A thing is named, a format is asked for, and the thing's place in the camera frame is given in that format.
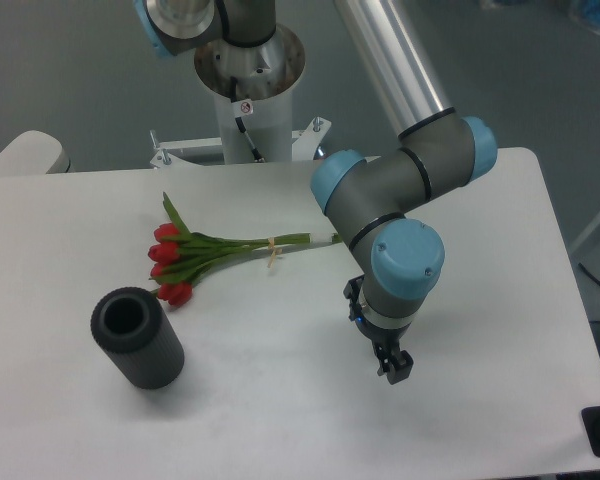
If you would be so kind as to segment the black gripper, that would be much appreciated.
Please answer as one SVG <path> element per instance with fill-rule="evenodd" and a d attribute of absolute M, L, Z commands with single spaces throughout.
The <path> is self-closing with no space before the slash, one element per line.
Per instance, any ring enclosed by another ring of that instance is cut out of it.
<path fill-rule="evenodd" d="M 406 380 L 411 374 L 413 359 L 407 351 L 401 349 L 400 339 L 409 326 L 384 329 L 372 324 L 364 316 L 356 317 L 354 324 L 372 342 L 374 355 L 379 363 L 377 375 L 387 377 L 391 385 Z"/>

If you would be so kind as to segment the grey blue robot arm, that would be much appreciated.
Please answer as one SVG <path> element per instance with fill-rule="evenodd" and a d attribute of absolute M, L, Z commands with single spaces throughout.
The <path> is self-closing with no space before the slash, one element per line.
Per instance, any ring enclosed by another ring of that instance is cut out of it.
<path fill-rule="evenodd" d="M 408 213 L 489 172 L 497 143 L 482 120 L 460 117 L 446 99 L 402 2 L 336 7 L 400 146 L 373 161 L 334 153 L 314 172 L 311 190 L 362 269 L 344 290 L 350 318 L 371 341 L 379 374 L 394 384 L 413 365 L 400 338 L 445 257 L 437 232 Z M 135 10 L 156 53 L 194 52 L 196 74 L 215 97 L 226 163 L 298 156 L 289 93 L 305 55 L 274 2 L 138 1 Z"/>

